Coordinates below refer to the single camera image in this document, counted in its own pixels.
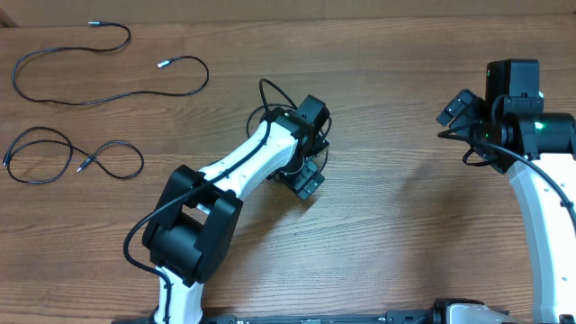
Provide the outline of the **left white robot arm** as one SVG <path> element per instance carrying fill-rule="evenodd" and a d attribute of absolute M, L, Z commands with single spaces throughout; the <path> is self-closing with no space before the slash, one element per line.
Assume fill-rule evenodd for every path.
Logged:
<path fill-rule="evenodd" d="M 328 107 L 312 95 L 297 108 L 275 104 L 226 157 L 171 174 L 142 236 L 160 283 L 151 322 L 201 321 L 203 286 L 230 248 L 244 201 L 274 176 L 308 199 L 325 180 L 313 159 L 328 149 L 330 125 Z"/>

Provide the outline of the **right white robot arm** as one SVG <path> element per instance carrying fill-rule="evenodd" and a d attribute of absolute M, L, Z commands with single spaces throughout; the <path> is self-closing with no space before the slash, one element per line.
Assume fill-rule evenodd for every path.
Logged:
<path fill-rule="evenodd" d="M 462 161 L 508 177 L 526 231 L 535 323 L 575 321 L 575 119 L 546 112 L 535 59 L 486 66 L 485 96 L 464 89 L 436 120 L 468 144 Z"/>

